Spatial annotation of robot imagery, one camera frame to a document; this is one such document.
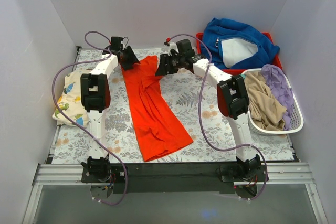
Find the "dinosaur print folded cloth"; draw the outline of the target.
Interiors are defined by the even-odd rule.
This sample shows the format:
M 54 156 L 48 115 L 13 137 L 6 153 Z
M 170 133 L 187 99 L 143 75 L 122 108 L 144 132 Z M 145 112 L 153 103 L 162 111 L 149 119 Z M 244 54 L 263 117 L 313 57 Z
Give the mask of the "dinosaur print folded cloth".
M 67 74 L 63 93 L 57 102 L 66 116 L 83 127 L 87 127 L 89 119 L 81 104 L 80 77 L 89 72 L 88 69 L 79 69 Z

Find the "blue zip jacket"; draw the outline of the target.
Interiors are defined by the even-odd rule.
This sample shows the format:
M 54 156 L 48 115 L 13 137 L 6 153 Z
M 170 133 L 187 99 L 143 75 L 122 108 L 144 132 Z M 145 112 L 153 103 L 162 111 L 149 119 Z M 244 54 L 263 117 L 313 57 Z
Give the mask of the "blue zip jacket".
M 201 54 L 220 69 L 254 69 L 271 64 L 280 47 L 251 25 L 213 18 L 205 27 Z

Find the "red plastic tray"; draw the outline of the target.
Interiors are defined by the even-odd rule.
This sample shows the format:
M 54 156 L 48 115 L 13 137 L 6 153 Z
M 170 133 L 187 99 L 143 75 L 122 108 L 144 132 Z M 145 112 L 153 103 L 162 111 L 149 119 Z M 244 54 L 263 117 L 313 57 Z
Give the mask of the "red plastic tray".
M 266 36 L 271 42 L 273 42 L 270 33 L 262 32 L 262 34 L 264 36 Z M 203 33 L 197 33 L 196 34 L 196 38 L 202 40 Z M 201 53 L 201 48 L 200 48 L 200 42 L 199 41 L 196 42 L 196 48 L 197 48 L 197 52 L 200 54 Z M 282 69 L 282 64 L 281 64 L 281 61 L 280 61 L 280 58 L 279 58 L 279 54 L 276 54 L 276 56 L 275 56 L 275 58 L 274 58 L 274 60 L 272 62 L 272 65 L 275 65 L 275 66 L 279 67 L 280 69 Z M 241 74 L 245 70 L 246 69 L 223 69 L 224 72 L 229 73 L 231 75 Z

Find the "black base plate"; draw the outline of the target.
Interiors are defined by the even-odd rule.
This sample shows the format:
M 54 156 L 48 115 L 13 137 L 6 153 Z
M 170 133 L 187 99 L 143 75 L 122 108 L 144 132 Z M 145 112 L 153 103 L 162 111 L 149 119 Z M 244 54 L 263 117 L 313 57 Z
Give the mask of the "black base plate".
M 128 163 L 82 166 L 82 183 L 108 184 L 115 194 L 217 191 L 233 194 L 234 183 L 268 180 L 264 165 L 246 172 L 237 162 Z

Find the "purple garment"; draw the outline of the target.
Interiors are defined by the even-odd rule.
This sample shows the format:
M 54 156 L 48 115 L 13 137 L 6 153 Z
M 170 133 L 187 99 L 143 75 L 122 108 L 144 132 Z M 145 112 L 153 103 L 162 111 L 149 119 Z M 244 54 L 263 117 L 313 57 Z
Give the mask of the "purple garment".
M 292 88 L 289 87 L 283 71 L 275 65 L 264 65 L 261 69 L 262 76 L 266 81 L 266 85 L 270 87 L 272 94 L 279 103 L 286 108 L 283 115 L 284 130 L 291 129 L 291 115 L 293 112 L 294 98 Z

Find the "aluminium frame rail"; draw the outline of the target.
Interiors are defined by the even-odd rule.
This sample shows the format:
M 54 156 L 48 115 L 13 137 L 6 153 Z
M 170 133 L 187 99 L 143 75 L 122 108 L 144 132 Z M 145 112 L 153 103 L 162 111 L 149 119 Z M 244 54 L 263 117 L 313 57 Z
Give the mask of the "aluminium frame rail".
M 39 165 L 24 223 L 327 223 L 310 167 L 270 163 L 250 188 L 115 194 L 82 183 L 80 165 Z

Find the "white laundry basket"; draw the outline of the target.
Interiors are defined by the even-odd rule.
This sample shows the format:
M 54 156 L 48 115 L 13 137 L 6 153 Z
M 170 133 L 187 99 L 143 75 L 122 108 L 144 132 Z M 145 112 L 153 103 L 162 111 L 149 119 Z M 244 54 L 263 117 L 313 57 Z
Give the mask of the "white laundry basket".
M 261 72 L 261 69 L 249 69 L 243 72 L 243 77 L 245 78 L 245 73 L 249 72 L 249 71 L 259 71 Z M 286 77 L 286 81 L 287 84 L 289 85 L 289 87 L 291 87 L 287 77 Z M 298 131 L 300 131 L 303 127 L 304 121 L 303 121 L 303 117 L 302 117 L 302 113 L 300 111 L 298 102 L 296 100 L 296 97 L 293 93 L 293 98 L 294 98 L 294 105 L 293 105 L 293 112 L 291 115 L 291 129 L 290 130 L 283 130 L 283 131 L 266 131 L 266 130 L 262 130 L 260 128 L 257 127 L 257 125 L 252 121 L 251 115 L 250 115 L 250 111 L 248 112 L 248 123 L 249 123 L 249 127 L 251 129 L 252 132 L 257 133 L 257 134 L 261 134 L 261 135 L 279 135 L 279 134 L 292 134 L 292 133 L 296 133 Z

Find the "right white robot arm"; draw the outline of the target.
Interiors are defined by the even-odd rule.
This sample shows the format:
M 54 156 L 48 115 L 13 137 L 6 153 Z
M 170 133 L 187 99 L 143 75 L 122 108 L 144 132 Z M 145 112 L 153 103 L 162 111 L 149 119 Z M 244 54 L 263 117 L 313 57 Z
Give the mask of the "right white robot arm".
M 217 90 L 217 105 L 221 114 L 227 118 L 231 127 L 236 152 L 238 177 L 248 181 L 256 177 L 261 167 L 258 151 L 252 146 L 252 137 L 248 125 L 249 98 L 241 75 L 232 76 L 214 66 L 211 60 L 196 54 L 188 39 L 177 43 L 168 38 L 164 44 L 169 48 L 160 55 L 156 76 L 175 74 L 186 69 L 201 77 L 203 83 L 209 83 Z

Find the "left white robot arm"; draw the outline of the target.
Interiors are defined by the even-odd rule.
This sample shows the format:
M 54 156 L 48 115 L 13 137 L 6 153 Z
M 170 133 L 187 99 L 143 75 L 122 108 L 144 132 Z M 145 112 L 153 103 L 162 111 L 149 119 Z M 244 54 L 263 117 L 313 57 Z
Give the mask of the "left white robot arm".
M 106 113 L 110 106 L 111 95 L 108 79 L 117 66 L 123 70 L 139 64 L 132 48 L 124 42 L 124 37 L 111 37 L 102 56 L 111 53 L 108 59 L 99 62 L 89 73 L 80 77 L 81 103 L 88 115 L 87 130 L 94 136 L 90 143 L 86 163 L 82 163 L 88 174 L 100 182 L 112 178 L 108 152 L 101 146 L 106 145 Z

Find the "orange t shirt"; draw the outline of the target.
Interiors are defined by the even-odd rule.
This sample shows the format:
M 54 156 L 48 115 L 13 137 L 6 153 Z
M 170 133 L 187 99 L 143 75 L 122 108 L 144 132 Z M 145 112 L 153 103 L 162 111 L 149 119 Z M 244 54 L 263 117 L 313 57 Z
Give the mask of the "orange t shirt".
M 157 56 L 147 56 L 133 69 L 122 71 L 136 139 L 145 162 L 193 143 L 161 95 L 161 77 L 155 76 L 157 68 Z

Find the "beige garment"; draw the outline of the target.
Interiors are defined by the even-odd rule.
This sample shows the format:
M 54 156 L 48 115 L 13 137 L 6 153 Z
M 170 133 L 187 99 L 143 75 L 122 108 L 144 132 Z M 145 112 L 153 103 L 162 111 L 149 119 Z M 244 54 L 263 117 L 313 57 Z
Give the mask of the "beige garment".
M 262 74 L 259 71 L 249 71 L 245 73 L 244 82 L 252 121 L 262 130 L 283 131 L 283 115 L 287 109 L 272 94 Z

